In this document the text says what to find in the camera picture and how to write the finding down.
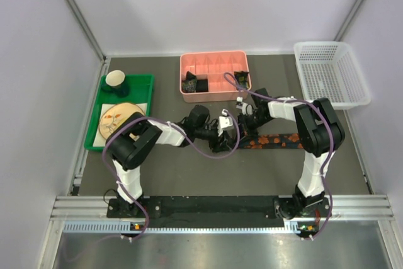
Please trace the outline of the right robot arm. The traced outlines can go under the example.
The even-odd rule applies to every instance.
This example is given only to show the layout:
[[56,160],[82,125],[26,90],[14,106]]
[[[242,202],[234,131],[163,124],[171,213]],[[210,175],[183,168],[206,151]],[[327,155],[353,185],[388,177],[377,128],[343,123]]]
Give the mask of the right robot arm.
[[[343,143],[345,131],[327,98],[297,101],[281,97],[271,100],[265,89],[253,94],[253,104],[236,99],[241,149],[302,149],[302,175],[291,198],[279,198],[278,215],[285,219],[310,215],[323,201],[324,180],[329,163]],[[294,134],[261,135],[258,129],[274,119],[294,122]]]

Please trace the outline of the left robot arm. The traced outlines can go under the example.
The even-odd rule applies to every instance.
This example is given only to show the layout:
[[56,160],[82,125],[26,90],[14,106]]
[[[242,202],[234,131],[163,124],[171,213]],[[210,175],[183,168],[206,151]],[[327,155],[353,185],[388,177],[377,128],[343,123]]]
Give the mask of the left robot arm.
[[228,152],[224,156],[205,154],[205,157],[223,159],[239,147],[240,138],[237,121],[227,110],[210,120],[209,109],[195,105],[189,115],[177,123],[133,113],[107,138],[102,152],[104,163],[108,162],[107,156],[112,160],[113,164],[108,168],[117,183],[116,198],[109,203],[109,216],[135,217],[146,213],[140,199],[143,195],[140,166],[154,146],[182,148],[194,146],[194,141],[200,139],[208,142],[213,153]]

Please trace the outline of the black orange floral tie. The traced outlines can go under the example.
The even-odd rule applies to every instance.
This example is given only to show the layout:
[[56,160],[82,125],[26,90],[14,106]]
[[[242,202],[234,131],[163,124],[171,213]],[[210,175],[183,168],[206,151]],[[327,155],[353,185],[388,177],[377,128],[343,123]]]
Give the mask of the black orange floral tie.
[[[235,139],[236,146],[237,136],[235,135],[233,138]],[[297,133],[268,135],[241,134],[237,149],[303,149],[303,146]]]

